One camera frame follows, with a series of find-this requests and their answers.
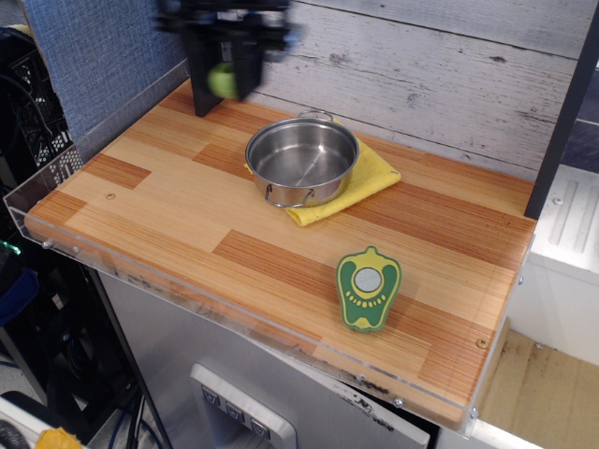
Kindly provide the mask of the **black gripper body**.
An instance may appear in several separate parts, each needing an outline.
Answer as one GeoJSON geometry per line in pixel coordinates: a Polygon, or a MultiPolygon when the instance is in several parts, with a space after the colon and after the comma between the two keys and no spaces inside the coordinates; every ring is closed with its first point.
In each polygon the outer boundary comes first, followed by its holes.
{"type": "Polygon", "coordinates": [[[288,19],[289,1],[160,1],[158,28],[203,40],[240,41],[264,51],[290,51],[303,34],[288,19]]]}

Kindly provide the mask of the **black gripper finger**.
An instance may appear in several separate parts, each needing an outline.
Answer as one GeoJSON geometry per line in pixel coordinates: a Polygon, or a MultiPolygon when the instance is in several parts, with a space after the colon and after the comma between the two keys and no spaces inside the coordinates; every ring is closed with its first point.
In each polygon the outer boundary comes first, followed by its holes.
{"type": "Polygon", "coordinates": [[[183,45],[186,51],[192,87],[201,94],[213,95],[209,87],[210,71],[222,61],[221,44],[193,31],[183,33],[183,45]]]}
{"type": "Polygon", "coordinates": [[[236,38],[232,41],[235,86],[240,101],[244,101],[262,83],[264,53],[257,40],[236,38]]]}

